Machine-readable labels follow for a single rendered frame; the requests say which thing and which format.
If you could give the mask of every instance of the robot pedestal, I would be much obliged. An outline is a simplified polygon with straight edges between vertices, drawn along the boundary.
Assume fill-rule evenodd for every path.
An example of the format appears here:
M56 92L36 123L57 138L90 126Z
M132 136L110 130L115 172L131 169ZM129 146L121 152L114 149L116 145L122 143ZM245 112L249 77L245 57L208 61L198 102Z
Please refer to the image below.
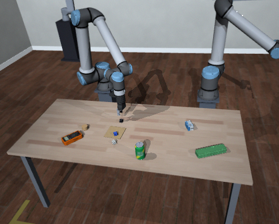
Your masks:
M63 21L62 19L56 22L60 42L62 45L64 58L63 62L79 62L78 43L76 41L75 27L71 21Z
M98 88L96 88L94 93L98 93L99 101L101 101L101 102L114 102L114 103L116 103L116 98L112 98L110 96L111 91L113 91L113 90L99 91Z
M219 97L215 100L203 100L199 96L197 102L199 102L200 108L216 109L216 103L219 103Z

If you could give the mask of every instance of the brown wooden floor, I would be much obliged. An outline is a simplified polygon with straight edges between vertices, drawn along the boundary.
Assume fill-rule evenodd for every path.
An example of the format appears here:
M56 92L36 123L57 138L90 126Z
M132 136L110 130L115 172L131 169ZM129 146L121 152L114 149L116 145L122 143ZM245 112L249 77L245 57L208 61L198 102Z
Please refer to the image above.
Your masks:
M124 53L126 102L198 107L210 54ZM62 52L32 51L0 71L0 223L25 200L19 221L34 224L224 223L231 184L102 166L33 159L50 200L44 208L19 156L7 150L57 99L96 100L79 63ZM254 181L242 185L235 224L279 224L279 61L268 54L225 54L218 109L240 110ZM109 62L110 53L92 53Z

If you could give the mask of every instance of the multimeter screen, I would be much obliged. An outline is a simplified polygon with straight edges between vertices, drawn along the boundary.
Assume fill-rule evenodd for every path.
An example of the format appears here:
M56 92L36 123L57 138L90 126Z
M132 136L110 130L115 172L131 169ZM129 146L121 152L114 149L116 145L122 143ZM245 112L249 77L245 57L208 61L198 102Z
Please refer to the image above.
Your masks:
M64 139L64 141L68 141L68 140L73 139L74 137L77 137L79 135L80 135L80 133L78 131L76 131L76 132L74 132L70 135L67 135L66 137L63 137L63 139Z

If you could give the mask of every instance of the gray wall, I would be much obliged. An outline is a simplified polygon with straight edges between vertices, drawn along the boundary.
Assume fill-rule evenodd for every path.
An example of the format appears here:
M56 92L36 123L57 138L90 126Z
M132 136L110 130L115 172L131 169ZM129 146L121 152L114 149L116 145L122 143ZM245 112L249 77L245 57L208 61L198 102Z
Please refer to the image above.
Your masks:
M31 46L16 0L0 3L0 64Z
M17 0L32 46L61 46L55 22L65 0ZM75 9L96 8L119 47L211 48L215 10L212 0L74 0ZM278 0L235 1L234 8L272 39L279 39ZM105 47L89 25L92 47ZM226 48L261 48L229 23Z

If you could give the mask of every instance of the wooden table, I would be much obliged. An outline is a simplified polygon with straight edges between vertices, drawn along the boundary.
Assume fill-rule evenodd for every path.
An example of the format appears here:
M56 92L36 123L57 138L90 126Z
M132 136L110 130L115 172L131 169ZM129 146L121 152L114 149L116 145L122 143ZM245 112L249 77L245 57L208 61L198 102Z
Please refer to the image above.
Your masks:
M31 157L231 182L225 223L233 222L241 184L253 184L238 110L127 104L117 116L116 109L116 103L57 99L8 150L21 156L44 207L50 202ZM193 131L186 129L187 120ZM83 124L90 124L84 137L65 146L61 137ZM104 137L110 126L126 128L116 145ZM138 141L146 147L144 160L135 156ZM195 155L197 148L220 143L227 153Z

